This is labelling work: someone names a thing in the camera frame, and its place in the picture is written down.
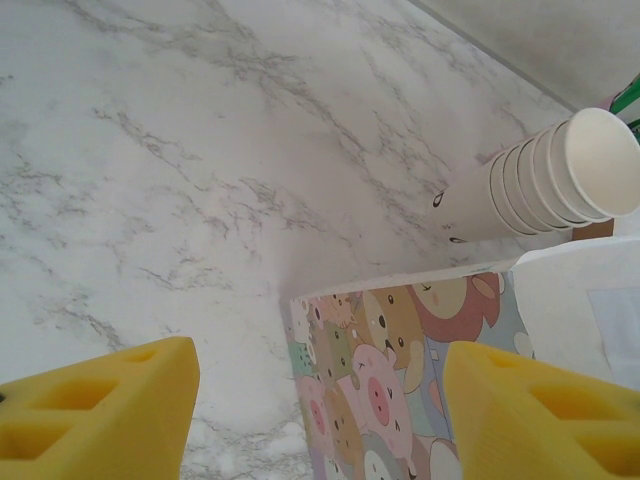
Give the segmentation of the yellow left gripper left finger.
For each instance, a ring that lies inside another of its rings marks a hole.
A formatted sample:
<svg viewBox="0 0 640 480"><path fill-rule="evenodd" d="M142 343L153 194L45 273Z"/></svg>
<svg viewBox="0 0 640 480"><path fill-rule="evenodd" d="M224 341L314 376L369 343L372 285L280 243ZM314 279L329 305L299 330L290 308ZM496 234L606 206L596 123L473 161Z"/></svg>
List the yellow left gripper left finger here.
<svg viewBox="0 0 640 480"><path fill-rule="evenodd" d="M4 479L177 479L200 381L170 337L1 387Z"/></svg>

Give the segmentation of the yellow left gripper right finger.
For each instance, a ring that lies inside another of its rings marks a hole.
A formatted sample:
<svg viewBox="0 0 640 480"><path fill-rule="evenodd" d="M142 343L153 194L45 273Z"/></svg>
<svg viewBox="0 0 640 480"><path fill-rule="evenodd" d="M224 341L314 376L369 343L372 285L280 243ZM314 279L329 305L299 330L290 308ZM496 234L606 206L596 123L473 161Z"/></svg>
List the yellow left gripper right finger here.
<svg viewBox="0 0 640 480"><path fill-rule="evenodd" d="M639 394L475 342L444 392L465 479L636 479Z"/></svg>

